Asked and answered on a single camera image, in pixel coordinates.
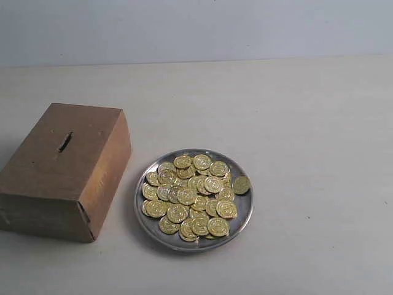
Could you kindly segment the gold coin top of pile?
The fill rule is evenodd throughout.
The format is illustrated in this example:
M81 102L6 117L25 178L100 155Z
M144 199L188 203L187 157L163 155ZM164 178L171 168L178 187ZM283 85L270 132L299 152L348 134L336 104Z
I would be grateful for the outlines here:
M179 155L174 159L173 165L178 169L187 169L192 165L192 158L187 154Z

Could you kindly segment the brown cardboard slotted box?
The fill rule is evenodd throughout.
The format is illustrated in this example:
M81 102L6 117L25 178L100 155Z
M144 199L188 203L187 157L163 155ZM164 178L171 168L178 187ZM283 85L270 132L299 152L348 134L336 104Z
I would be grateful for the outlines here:
M51 104L1 170L1 229L94 242L130 155L123 110Z

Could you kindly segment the round silver metal plate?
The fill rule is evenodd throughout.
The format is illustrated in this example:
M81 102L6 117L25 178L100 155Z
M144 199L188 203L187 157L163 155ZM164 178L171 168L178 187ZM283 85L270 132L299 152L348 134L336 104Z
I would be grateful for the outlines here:
M133 186L133 195L129 198L130 204L128 205L128 209L134 216L134 225L138 232L142 234L142 238L146 238L147 241L155 248L160 250L170 250L175 253L201 253L210 251L233 240L247 226L254 209L254 192L252 189L249 189L245 194L235 198L238 215L235 219L232 219L229 222L230 231L229 235L226 237L220 237L217 239L200 238L198 241L186 242L180 238L179 234L164 234L159 229L158 219L148 217L141 211L141 206L144 201L142 185L146 180L146 174L148 172L154 171L154 169L156 169L161 163L174 160L175 157L182 154L188 154L190 156L207 154L212 158L212 160L221 160L226 162L234 177L247 175L246 171L236 161L217 151L198 148L172 151L168 154L157 157L149 166L141 170L139 178L136 179Z

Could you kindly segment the gold coin front right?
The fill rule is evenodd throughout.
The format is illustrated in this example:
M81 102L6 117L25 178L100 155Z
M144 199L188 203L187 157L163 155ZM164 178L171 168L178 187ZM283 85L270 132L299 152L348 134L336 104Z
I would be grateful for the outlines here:
M214 217L208 221L207 228L211 235L223 237L229 234L230 224L223 218Z

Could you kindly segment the gold coin left edge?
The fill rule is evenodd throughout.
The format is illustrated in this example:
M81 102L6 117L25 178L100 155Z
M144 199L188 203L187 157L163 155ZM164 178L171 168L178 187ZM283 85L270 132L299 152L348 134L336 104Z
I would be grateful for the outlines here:
M142 195L147 200L157 200L157 187L151 186L148 183L142 185Z

